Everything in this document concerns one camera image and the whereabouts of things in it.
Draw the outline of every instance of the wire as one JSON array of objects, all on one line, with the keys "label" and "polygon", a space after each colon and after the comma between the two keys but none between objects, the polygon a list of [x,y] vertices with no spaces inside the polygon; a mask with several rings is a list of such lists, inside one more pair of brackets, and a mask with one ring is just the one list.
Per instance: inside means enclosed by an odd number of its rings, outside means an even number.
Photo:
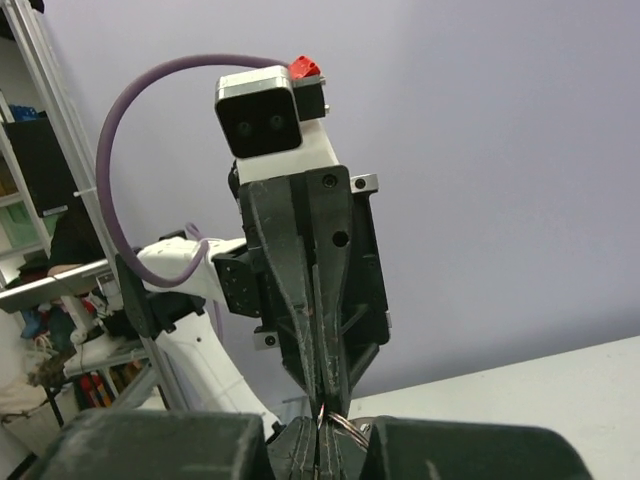
[{"label": "wire", "polygon": [[187,268],[175,278],[163,278],[149,269],[138,259],[124,235],[122,226],[118,221],[115,205],[113,204],[113,193],[111,191],[111,153],[113,143],[120,121],[133,101],[150,85],[158,80],[182,70],[187,70],[205,66],[238,66],[247,68],[265,68],[273,65],[286,65],[277,60],[267,58],[251,57],[244,55],[208,54],[192,55],[177,58],[157,65],[136,80],[129,84],[127,88],[118,96],[115,103],[109,110],[107,118],[100,132],[98,149],[96,154],[96,186],[100,210],[104,218],[107,231],[111,236],[116,250],[127,264],[127,266],[142,280],[160,288],[171,288],[184,283],[198,267],[208,251],[208,244],[200,244],[198,253],[192,259]]},{"label": "wire", "polygon": [[43,352],[47,352],[53,350],[53,344],[51,343],[50,333],[41,333],[36,338],[33,339],[33,343],[36,349],[40,348]]},{"label": "wire", "polygon": [[329,418],[344,428],[360,447],[365,450],[369,448],[369,439],[367,439],[353,423],[335,412],[330,412]]}]

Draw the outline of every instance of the screw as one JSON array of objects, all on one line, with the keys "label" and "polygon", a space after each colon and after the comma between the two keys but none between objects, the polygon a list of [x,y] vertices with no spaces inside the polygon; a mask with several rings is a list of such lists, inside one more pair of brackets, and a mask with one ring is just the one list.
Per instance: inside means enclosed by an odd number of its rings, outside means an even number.
[{"label": "screw", "polygon": [[347,235],[346,232],[338,231],[338,232],[333,234],[333,244],[336,247],[342,248],[347,243],[349,243],[349,235]]},{"label": "screw", "polygon": [[338,179],[335,177],[335,175],[325,175],[324,178],[322,179],[322,185],[325,186],[325,188],[333,188],[338,184]]}]

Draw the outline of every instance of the cloth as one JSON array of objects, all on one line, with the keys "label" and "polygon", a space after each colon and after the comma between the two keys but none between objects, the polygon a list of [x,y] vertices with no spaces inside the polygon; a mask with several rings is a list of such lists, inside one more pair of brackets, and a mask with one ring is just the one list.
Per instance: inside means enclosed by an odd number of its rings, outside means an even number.
[{"label": "cloth", "polygon": [[51,239],[49,268],[58,265],[82,265],[103,258],[102,248],[99,245],[94,246],[92,242],[88,241],[79,228],[73,224],[70,215],[64,214],[58,219]]},{"label": "cloth", "polygon": [[0,416],[22,415],[46,401],[44,388],[29,385],[26,375],[21,375],[0,389]]},{"label": "cloth", "polygon": [[22,318],[24,318],[25,325],[20,334],[21,338],[27,340],[36,338],[47,329],[42,314],[38,310],[23,310]]},{"label": "cloth", "polygon": [[75,328],[71,316],[60,307],[53,307],[49,311],[50,340],[56,352],[62,352],[73,346],[70,337]]}]

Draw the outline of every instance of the camera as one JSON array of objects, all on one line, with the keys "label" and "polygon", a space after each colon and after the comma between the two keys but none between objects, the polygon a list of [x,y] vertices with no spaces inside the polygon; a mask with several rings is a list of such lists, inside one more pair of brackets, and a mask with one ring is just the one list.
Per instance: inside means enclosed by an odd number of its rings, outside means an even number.
[{"label": "camera", "polygon": [[221,77],[215,110],[237,158],[284,152],[302,144],[293,82],[285,67]]}]

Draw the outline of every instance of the storage bin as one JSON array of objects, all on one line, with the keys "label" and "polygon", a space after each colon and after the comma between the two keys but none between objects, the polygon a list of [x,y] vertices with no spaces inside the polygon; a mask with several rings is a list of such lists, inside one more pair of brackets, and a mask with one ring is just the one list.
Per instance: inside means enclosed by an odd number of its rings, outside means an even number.
[{"label": "storage bin", "polygon": [[[44,219],[50,235],[53,235],[57,218],[56,215],[52,215]],[[27,207],[22,202],[0,208],[0,224],[2,224],[13,248],[24,247],[38,242],[38,233],[31,223]]]},{"label": "storage bin", "polygon": [[[56,396],[56,403],[65,425],[80,412],[73,388],[60,392]],[[60,426],[48,402],[25,416],[3,422],[3,426],[38,457],[42,457],[60,432]]]},{"label": "storage bin", "polygon": [[9,110],[13,115],[15,122],[25,122],[29,120],[37,120],[40,118],[38,112],[33,107],[25,107],[22,105],[9,105]]}]

